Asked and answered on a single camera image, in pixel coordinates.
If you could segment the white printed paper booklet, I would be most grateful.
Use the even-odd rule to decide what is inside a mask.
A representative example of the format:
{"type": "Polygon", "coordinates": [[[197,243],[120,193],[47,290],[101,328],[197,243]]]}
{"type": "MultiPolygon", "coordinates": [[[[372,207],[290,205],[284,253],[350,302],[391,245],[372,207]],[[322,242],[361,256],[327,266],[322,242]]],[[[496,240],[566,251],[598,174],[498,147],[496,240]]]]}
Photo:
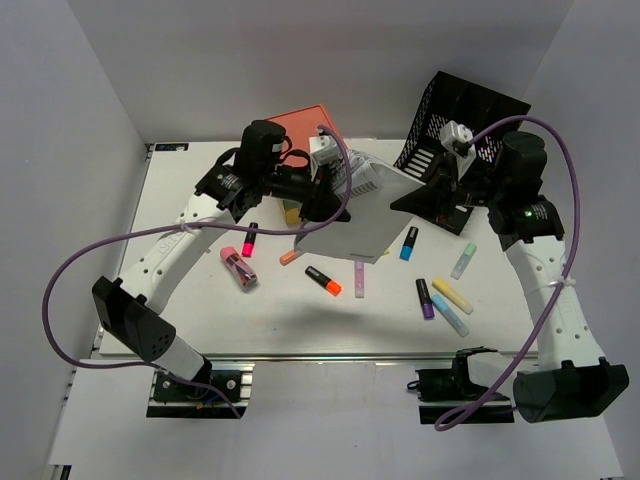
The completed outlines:
{"type": "Polygon", "coordinates": [[[359,150],[349,150],[351,219],[295,238],[294,249],[336,259],[376,263],[412,219],[391,204],[423,186],[414,177],[359,150]]]}

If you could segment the coral top drawer box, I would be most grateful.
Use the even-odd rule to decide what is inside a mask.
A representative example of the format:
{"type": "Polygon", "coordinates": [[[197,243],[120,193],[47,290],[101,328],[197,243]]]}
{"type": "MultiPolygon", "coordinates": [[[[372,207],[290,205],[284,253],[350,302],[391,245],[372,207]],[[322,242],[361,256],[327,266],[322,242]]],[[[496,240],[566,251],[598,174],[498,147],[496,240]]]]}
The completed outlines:
{"type": "Polygon", "coordinates": [[[341,135],[328,110],[322,104],[268,117],[268,120],[285,128],[293,149],[305,152],[309,152],[309,138],[317,135],[319,125],[328,126],[337,135],[341,135]]]}

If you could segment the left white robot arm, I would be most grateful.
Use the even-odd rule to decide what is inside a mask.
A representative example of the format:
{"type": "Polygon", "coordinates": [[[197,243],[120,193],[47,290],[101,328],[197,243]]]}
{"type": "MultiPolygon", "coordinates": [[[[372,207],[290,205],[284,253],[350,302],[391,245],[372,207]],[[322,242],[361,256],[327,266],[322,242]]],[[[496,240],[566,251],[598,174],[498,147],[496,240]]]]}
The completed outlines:
{"type": "Polygon", "coordinates": [[[283,126],[255,120],[241,143],[225,151],[197,182],[176,222],[161,229],[151,250],[114,280],[100,278],[92,288],[103,328],[137,357],[177,379],[188,398],[199,399],[211,387],[212,366],[179,337],[161,314],[186,274],[227,231],[266,196],[301,203],[308,234],[335,221],[347,222],[349,196],[337,195],[332,172],[298,172],[285,165],[283,126]]]}

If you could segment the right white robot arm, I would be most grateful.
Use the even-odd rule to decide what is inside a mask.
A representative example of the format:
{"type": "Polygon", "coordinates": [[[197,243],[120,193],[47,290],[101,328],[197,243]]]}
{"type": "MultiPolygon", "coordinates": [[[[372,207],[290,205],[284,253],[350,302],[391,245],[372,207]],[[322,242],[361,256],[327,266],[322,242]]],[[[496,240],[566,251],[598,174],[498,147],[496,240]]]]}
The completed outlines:
{"type": "Polygon", "coordinates": [[[449,369],[419,371],[408,389],[423,402],[451,405],[431,417],[439,431],[477,421],[477,410],[496,400],[511,401],[507,418],[519,413],[529,423],[601,415],[628,387],[629,376],[625,366],[608,362],[580,306],[569,275],[576,247],[565,243],[560,215],[540,192],[544,141],[508,132],[492,162],[477,157],[477,142],[462,125],[443,127],[439,142],[423,187],[397,203],[438,219],[456,206],[486,207],[520,282],[533,330],[513,359],[493,348],[465,348],[449,369]]]}

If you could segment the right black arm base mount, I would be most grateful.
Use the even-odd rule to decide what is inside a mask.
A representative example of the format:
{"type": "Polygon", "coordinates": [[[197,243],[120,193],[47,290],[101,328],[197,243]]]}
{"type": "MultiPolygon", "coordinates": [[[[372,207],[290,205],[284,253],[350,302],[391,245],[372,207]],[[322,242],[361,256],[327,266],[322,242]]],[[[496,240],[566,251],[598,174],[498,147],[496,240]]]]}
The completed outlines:
{"type": "MultiPolygon", "coordinates": [[[[447,368],[424,368],[416,371],[417,378],[406,385],[408,392],[417,395],[421,425],[433,425],[449,409],[478,400],[487,387],[469,379],[468,358],[479,354],[496,353],[495,349],[474,347],[456,352],[447,368]]],[[[496,394],[497,404],[485,404],[464,424],[514,423],[515,408],[507,397],[496,394]]]]}

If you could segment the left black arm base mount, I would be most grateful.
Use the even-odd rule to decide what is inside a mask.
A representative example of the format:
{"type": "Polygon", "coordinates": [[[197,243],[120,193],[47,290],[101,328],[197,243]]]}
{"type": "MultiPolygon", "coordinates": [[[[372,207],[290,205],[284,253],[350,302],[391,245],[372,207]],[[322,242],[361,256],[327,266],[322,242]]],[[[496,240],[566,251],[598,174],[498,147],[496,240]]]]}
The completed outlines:
{"type": "Polygon", "coordinates": [[[147,418],[237,419],[224,396],[243,416],[249,404],[253,364],[213,363],[209,388],[176,382],[165,371],[154,374],[146,409],[147,418]]]}

